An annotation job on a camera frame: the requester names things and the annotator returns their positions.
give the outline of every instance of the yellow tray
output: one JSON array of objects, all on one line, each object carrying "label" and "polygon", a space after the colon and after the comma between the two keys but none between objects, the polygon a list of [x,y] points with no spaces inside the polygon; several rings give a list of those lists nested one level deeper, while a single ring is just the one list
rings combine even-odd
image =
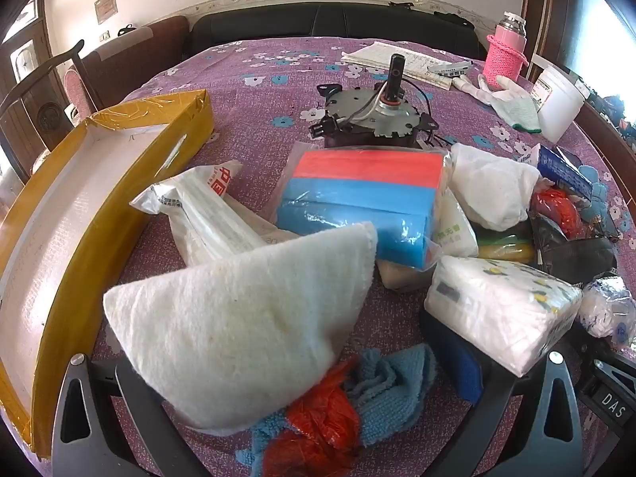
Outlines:
[{"label": "yellow tray", "polygon": [[92,351],[102,295],[149,219],[128,202],[179,173],[213,127],[205,90],[100,111],[47,157],[0,226],[0,403],[38,456],[51,454],[69,359]]}]

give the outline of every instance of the white wire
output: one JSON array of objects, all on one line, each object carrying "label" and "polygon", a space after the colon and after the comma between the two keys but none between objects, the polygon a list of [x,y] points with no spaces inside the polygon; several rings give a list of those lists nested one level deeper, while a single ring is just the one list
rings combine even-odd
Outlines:
[{"label": "white wire", "polygon": [[[386,87],[387,82],[385,81],[384,84],[382,85],[382,87],[380,88],[380,90],[378,91],[378,94],[376,95],[375,99],[373,100],[373,103],[371,104],[371,108],[362,116],[356,116],[354,118],[351,119],[352,122],[359,122],[362,120],[367,119],[368,117],[371,116],[371,113],[373,113],[373,111],[375,110],[375,107],[377,106],[378,102],[380,101],[380,97],[382,96],[382,92],[384,91],[384,88]],[[338,118],[337,122],[338,123],[342,123],[345,120],[349,120],[349,117],[344,117],[344,118]]]}]

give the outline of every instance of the knitted strap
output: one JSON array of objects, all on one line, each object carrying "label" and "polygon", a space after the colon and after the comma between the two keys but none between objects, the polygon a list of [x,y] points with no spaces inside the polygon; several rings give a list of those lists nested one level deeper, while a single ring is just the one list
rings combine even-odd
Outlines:
[{"label": "knitted strap", "polygon": [[488,34],[488,36],[486,37],[486,39],[494,46],[498,47],[499,49],[503,50],[506,53],[509,53],[510,55],[515,56],[517,59],[519,59],[525,66],[528,66],[528,61],[525,58],[525,55],[522,54],[521,52],[517,52],[517,50],[515,50],[513,47],[508,46],[505,43],[502,43],[500,40],[498,40],[495,36],[493,36],[492,34]]}]

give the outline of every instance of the metal motor plate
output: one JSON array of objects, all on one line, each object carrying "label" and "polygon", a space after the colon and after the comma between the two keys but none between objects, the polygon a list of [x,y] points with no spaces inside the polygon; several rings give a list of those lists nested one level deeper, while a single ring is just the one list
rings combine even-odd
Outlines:
[{"label": "metal motor plate", "polygon": [[[336,118],[346,118],[358,111],[373,95],[374,89],[345,89],[335,93],[327,101],[325,109]],[[361,114],[367,113],[367,107]],[[367,118],[355,122],[357,128],[372,130],[375,136],[392,138],[394,135],[402,138],[413,133],[413,128],[418,125],[420,116],[417,110],[408,102],[402,101],[399,106],[388,106],[379,103],[376,109]]]}]

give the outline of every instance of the red and blue package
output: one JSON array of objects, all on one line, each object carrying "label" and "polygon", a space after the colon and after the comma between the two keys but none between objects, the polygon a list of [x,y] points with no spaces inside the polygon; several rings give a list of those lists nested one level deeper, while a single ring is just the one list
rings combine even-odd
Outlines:
[{"label": "red and blue package", "polygon": [[382,149],[305,152],[285,186],[276,225],[299,235],[371,222],[377,258],[424,269],[444,155]]}]

